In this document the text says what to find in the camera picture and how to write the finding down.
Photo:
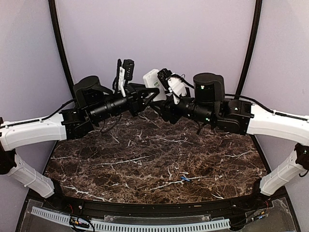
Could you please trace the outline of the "white remote control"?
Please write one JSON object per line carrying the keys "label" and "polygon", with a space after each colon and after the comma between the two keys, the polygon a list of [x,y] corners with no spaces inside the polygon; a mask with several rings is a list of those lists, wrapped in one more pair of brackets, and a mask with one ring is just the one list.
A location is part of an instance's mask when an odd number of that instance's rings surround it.
{"label": "white remote control", "polygon": [[158,69],[152,69],[143,76],[143,82],[147,88],[159,89],[159,94],[153,99],[154,102],[165,101],[167,99],[165,89],[157,77],[158,72]]}

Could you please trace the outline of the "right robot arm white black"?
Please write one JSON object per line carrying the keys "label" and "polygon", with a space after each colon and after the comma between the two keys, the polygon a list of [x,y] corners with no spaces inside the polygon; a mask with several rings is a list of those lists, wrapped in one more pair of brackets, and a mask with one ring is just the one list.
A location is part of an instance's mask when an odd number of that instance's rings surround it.
{"label": "right robot arm white black", "polygon": [[181,117],[198,123],[199,128],[210,125],[212,129],[241,135],[268,135],[296,142],[288,158],[268,175],[257,180],[253,194],[246,205],[256,210],[295,176],[309,171],[309,118],[271,110],[257,100],[230,94],[227,99],[224,79],[213,73],[199,73],[189,84],[178,74],[162,69],[157,74],[170,93],[164,101],[153,103],[152,108],[171,124]]}

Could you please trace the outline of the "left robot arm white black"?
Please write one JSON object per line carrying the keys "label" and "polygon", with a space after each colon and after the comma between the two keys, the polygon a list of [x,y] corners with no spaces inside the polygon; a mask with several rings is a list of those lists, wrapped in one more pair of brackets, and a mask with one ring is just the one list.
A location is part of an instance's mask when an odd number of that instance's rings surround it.
{"label": "left robot arm white black", "polygon": [[84,137],[99,123],[129,111],[142,112],[159,94],[157,88],[129,84],[114,93],[102,86],[97,76],[88,76],[73,87],[75,98],[46,117],[0,122],[0,173],[13,177],[32,189],[58,211],[68,207],[59,183],[43,176],[25,163],[16,148],[46,141],[75,140]]}

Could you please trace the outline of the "clear acrylic plate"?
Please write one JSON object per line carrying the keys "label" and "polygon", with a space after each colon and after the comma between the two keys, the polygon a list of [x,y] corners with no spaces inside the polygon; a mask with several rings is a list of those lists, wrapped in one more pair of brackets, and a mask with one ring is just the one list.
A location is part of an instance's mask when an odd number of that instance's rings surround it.
{"label": "clear acrylic plate", "polygon": [[185,217],[125,217],[125,216],[105,216],[103,219],[107,223],[132,224],[132,225],[179,225],[209,222],[210,215],[185,216]]}

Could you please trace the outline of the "black front rail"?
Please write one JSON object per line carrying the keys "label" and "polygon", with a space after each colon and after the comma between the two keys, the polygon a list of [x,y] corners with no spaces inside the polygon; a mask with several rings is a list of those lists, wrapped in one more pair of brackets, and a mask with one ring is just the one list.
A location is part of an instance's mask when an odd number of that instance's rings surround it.
{"label": "black front rail", "polygon": [[252,195],[217,201],[177,204],[110,203],[68,196],[64,199],[69,204],[68,208],[65,209],[66,213],[73,212],[75,215],[85,218],[103,218],[107,215],[141,218],[211,215],[214,218],[225,217],[238,220],[245,218],[247,212],[255,212],[264,208],[268,208],[272,215],[275,212],[283,211],[291,217],[295,216],[285,187],[277,190],[275,195],[267,202],[254,199]]}

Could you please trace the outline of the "left black frame post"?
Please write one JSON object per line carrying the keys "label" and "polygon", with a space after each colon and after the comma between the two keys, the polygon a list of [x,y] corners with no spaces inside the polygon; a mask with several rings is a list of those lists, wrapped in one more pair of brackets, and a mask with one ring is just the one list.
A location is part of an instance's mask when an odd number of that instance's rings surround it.
{"label": "left black frame post", "polygon": [[69,63],[67,60],[63,40],[62,40],[62,34],[61,34],[61,29],[60,29],[60,23],[57,15],[57,8],[56,8],[56,1],[55,0],[48,0],[48,5],[49,5],[49,12],[50,12],[50,17],[51,17],[51,22],[52,22],[52,27],[54,31],[54,37],[57,45],[57,50],[58,54],[60,57],[61,65],[63,68],[63,72],[66,78],[67,85],[70,90],[70,94],[73,98],[75,98],[74,90],[73,90],[73,78],[70,72],[70,67]]}

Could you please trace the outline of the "black frame post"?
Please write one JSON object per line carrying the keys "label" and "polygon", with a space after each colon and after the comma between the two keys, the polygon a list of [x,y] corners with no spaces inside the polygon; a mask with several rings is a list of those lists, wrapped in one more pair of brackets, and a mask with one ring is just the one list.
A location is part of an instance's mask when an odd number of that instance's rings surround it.
{"label": "black frame post", "polygon": [[252,60],[255,41],[256,41],[258,28],[259,28],[261,11],[262,11],[262,3],[263,3],[262,0],[256,0],[255,1],[253,21],[252,21],[247,51],[246,51],[242,71],[241,71],[241,74],[240,74],[240,77],[239,77],[239,82],[238,82],[238,85],[237,85],[236,93],[235,93],[236,99],[239,98],[239,96],[241,95],[241,93],[243,91],[244,84],[245,84],[245,81],[246,81],[246,77],[247,77],[247,74],[248,74],[248,71],[249,71],[250,63],[251,63],[251,60]]}
{"label": "black frame post", "polygon": [[75,98],[74,90],[73,90],[73,78],[70,72],[70,67],[69,63],[67,60],[63,40],[62,40],[62,34],[61,34],[61,29],[60,29],[60,23],[57,15],[57,8],[56,8],[56,1],[55,0],[48,0],[48,5],[49,5],[49,12],[50,12],[50,17],[51,17],[51,22],[52,22],[52,27],[54,31],[54,37],[57,45],[57,50],[58,54],[60,57],[61,65],[63,68],[63,72],[66,78],[67,85],[70,90],[70,94],[73,98]]}

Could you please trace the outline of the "right black frame post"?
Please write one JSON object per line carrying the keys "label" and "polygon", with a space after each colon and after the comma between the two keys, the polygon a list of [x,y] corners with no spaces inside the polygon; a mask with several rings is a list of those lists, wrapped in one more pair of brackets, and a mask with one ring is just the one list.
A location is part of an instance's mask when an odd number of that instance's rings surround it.
{"label": "right black frame post", "polygon": [[246,51],[242,71],[241,71],[241,74],[240,74],[240,77],[239,77],[239,82],[238,82],[238,85],[237,85],[236,93],[235,93],[236,99],[239,98],[239,96],[241,95],[241,93],[243,91],[244,84],[245,84],[245,81],[246,81],[246,77],[247,77],[247,74],[248,74],[248,71],[249,71],[250,63],[251,63],[251,60],[252,60],[255,41],[256,41],[258,28],[259,28],[261,11],[262,11],[262,3],[263,3],[262,0],[256,0],[255,1],[253,21],[252,21],[247,51]]}

